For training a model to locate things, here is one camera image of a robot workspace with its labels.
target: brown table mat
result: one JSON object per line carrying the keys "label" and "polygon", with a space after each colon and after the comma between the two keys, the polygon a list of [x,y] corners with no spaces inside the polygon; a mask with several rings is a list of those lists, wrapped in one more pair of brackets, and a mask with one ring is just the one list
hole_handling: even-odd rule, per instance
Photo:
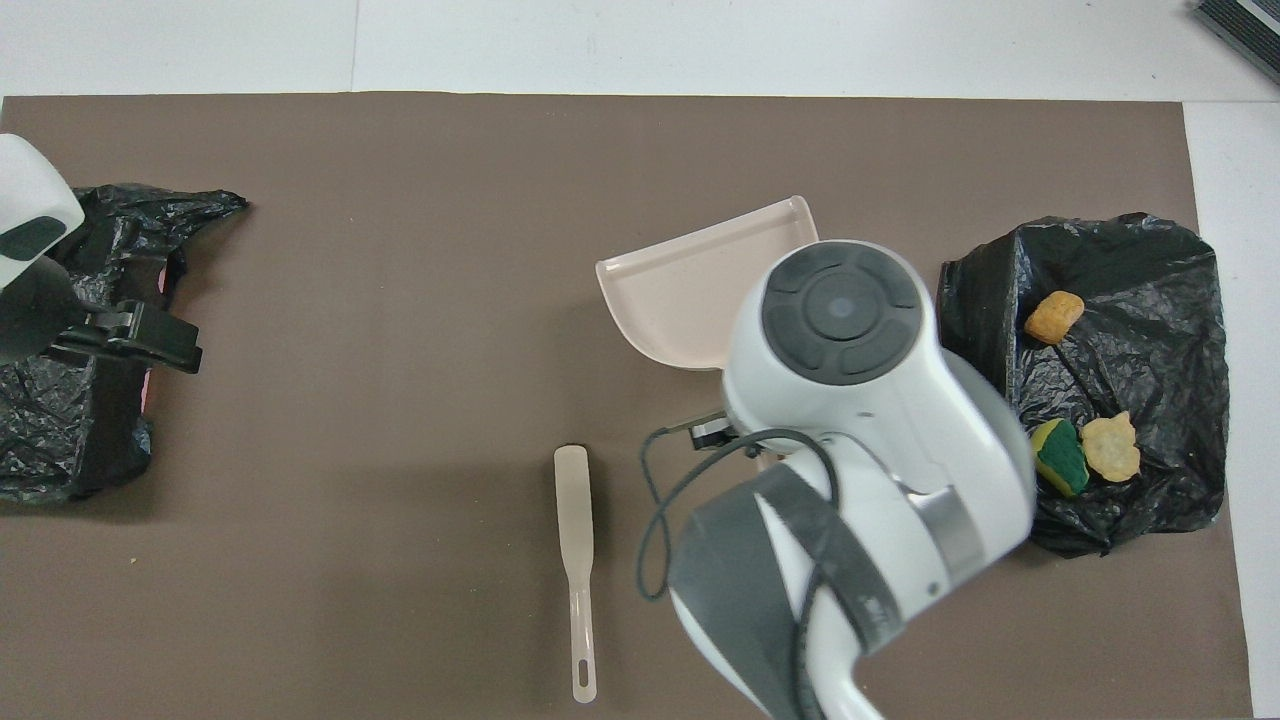
{"label": "brown table mat", "polygon": [[[652,428],[718,377],[613,327],[593,263],[797,193],[933,282],[1042,215],[1196,225],[1167,104],[426,94],[9,97],[73,184],[228,188],[151,471],[0,507],[0,717],[751,717],[632,587]],[[570,694],[552,451],[591,454],[599,698]],[[668,480],[695,461],[658,454]],[[709,497],[739,464],[695,493]],[[1245,716],[1230,528],[1024,547],[856,676],[890,717]]]}

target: spatula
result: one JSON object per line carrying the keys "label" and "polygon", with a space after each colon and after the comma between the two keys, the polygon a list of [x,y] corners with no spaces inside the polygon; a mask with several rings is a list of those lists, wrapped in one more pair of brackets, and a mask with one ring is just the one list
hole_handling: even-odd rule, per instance
{"label": "spatula", "polygon": [[556,510],[559,515],[561,559],[568,577],[570,647],[573,660],[573,700],[595,700],[595,641],[591,635],[591,483],[586,448],[566,445],[556,450]]}

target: black plastic bag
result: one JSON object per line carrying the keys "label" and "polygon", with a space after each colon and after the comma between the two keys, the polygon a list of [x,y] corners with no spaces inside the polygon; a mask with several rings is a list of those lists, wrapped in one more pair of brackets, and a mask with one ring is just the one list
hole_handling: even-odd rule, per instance
{"label": "black plastic bag", "polygon": [[[77,190],[76,197],[84,224],[49,252],[76,292],[99,305],[141,300],[160,309],[186,272],[183,243],[248,206],[227,191],[140,184]],[[151,462],[147,372],[137,361],[70,355],[0,366],[0,498],[61,503],[141,475]]]}
{"label": "black plastic bag", "polygon": [[[1041,300],[1065,290],[1084,316],[1057,346],[1023,332]],[[1213,250],[1146,214],[1046,218],[946,263],[942,345],[1012,404],[1028,430],[1076,429],[1130,413],[1142,466],[1110,483],[1091,470],[1064,498],[1039,480],[1030,539],[1061,555],[1106,555],[1143,533],[1210,525],[1226,486],[1226,333]]]}

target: beige dustpan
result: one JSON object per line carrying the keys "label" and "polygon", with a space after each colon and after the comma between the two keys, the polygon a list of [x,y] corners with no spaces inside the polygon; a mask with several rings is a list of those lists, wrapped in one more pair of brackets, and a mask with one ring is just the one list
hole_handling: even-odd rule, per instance
{"label": "beige dustpan", "polygon": [[818,241],[794,196],[595,264],[613,322],[636,350],[689,370],[723,369],[746,293],[787,252]]}

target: crumpled yellow piece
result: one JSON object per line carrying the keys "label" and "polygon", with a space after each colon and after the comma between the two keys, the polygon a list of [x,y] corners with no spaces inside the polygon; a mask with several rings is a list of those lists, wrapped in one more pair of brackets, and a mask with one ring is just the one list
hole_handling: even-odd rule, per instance
{"label": "crumpled yellow piece", "polygon": [[1129,421],[1129,411],[1115,418],[1091,420],[1080,429],[1084,459],[1103,479],[1123,483],[1138,474],[1142,454],[1134,445],[1138,432]]}

